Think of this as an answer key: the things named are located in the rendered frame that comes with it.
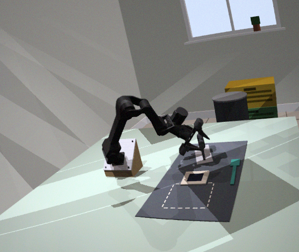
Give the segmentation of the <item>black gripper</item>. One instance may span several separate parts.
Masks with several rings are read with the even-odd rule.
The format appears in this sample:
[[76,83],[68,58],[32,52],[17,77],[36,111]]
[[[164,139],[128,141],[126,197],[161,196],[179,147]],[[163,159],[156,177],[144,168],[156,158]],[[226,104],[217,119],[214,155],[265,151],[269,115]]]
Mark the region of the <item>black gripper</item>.
[[194,134],[196,133],[196,131],[202,137],[210,140],[205,135],[205,133],[202,131],[202,125],[203,125],[203,120],[201,118],[197,118],[195,123],[194,123],[193,130],[186,128],[184,125],[180,126],[180,128],[179,128],[179,130],[178,130],[178,132],[175,136],[185,140],[185,143],[182,143],[182,145],[180,146],[179,154],[184,155],[186,153],[186,151],[188,152],[188,151],[191,151],[191,150],[201,151],[201,149],[198,146],[194,146],[190,143],[190,141],[191,141],[192,137],[194,136]]

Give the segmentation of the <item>peach square tile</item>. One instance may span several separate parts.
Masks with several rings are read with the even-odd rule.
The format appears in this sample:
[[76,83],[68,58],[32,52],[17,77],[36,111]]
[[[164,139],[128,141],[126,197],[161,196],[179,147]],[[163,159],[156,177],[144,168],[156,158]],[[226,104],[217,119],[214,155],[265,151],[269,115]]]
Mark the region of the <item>peach square tile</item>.
[[210,171],[188,171],[180,185],[206,185]]

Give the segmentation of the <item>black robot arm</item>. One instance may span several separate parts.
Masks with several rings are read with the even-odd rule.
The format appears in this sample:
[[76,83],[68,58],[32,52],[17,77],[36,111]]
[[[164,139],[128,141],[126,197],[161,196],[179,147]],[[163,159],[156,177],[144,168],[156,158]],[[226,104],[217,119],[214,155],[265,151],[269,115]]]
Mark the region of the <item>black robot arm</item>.
[[[140,106],[135,109],[134,105]],[[116,116],[110,135],[102,143],[102,152],[107,164],[124,165],[124,152],[120,152],[119,139],[127,120],[138,117],[144,113],[151,121],[157,135],[164,136],[167,133],[177,134],[180,126],[185,121],[188,112],[183,107],[178,107],[170,117],[168,114],[158,116],[146,99],[135,96],[121,96],[116,101]],[[167,123],[165,123],[165,120]]]

